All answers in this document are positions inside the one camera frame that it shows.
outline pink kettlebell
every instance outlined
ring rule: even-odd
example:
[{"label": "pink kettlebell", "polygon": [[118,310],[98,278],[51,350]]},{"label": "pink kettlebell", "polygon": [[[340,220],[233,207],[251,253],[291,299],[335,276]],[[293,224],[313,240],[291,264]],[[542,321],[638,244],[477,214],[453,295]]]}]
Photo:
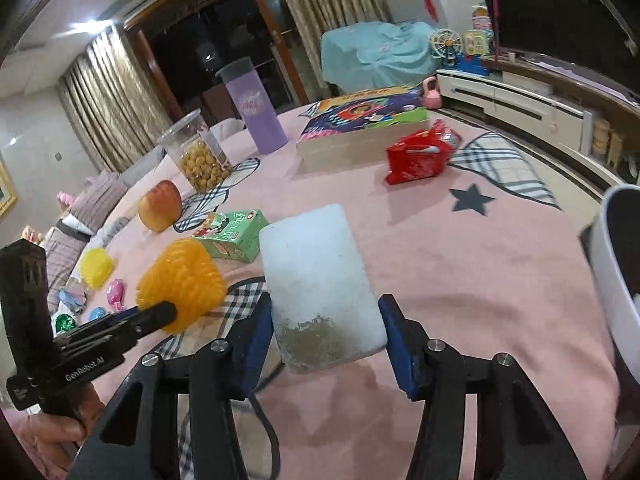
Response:
[{"label": "pink kettlebell", "polygon": [[422,88],[424,89],[424,97],[422,98],[424,107],[429,110],[442,108],[442,96],[440,95],[436,76],[432,75],[425,79],[422,82]]}]

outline pink tablecloth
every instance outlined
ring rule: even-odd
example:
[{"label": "pink tablecloth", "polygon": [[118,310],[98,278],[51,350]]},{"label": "pink tablecloth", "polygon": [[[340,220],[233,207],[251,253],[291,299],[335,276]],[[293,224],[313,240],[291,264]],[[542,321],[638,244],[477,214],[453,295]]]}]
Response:
[{"label": "pink tablecloth", "polygon": [[[306,123],[281,117],[291,139]],[[447,120],[469,142],[481,130]],[[232,161],[255,156],[247,132],[223,145]],[[614,433],[618,383],[612,345],[577,232],[560,210],[525,200],[484,176],[447,168],[438,178],[389,187],[386,164],[341,173],[305,174],[295,143],[262,158],[231,189],[220,210],[260,208],[270,222],[331,203],[345,209],[374,293],[391,292],[405,315],[464,354],[513,354],[556,415],[591,480],[601,478]],[[494,200],[486,216],[452,211],[450,189],[472,184]],[[134,284],[171,240],[135,218],[109,248],[114,277]],[[221,262],[228,283],[262,273]],[[92,304],[104,304],[104,292]],[[161,334],[129,353],[127,364],[96,381],[110,397]],[[402,479],[422,411],[396,385],[385,353],[322,374],[287,371],[260,394],[280,440],[283,480]],[[470,406],[470,424],[474,410]],[[465,439],[461,478],[472,478],[473,439]]]}]

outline green box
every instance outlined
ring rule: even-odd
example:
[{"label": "green box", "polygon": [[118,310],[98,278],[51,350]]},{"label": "green box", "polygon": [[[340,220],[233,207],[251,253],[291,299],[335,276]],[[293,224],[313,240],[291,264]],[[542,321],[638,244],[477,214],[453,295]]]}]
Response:
[{"label": "green box", "polygon": [[250,264],[260,252],[258,233],[267,225],[259,209],[210,213],[192,236],[204,245],[212,258]]}]

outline teal cloth cover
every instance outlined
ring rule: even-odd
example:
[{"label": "teal cloth cover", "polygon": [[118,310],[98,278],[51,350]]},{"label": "teal cloth cover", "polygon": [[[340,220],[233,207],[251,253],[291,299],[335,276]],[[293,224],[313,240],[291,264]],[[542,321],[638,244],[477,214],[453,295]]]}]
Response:
[{"label": "teal cloth cover", "polygon": [[322,75],[348,93],[418,84],[440,65],[423,22],[356,23],[322,35]]}]

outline orange plastic toy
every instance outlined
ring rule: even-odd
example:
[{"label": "orange plastic toy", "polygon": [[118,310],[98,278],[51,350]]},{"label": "orange plastic toy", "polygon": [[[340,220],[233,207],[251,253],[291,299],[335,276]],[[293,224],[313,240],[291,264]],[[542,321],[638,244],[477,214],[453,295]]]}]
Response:
[{"label": "orange plastic toy", "polygon": [[138,282],[136,302],[144,310],[169,301],[177,319],[164,330],[179,334],[226,296],[226,284],[207,250],[192,238],[171,243]]}]

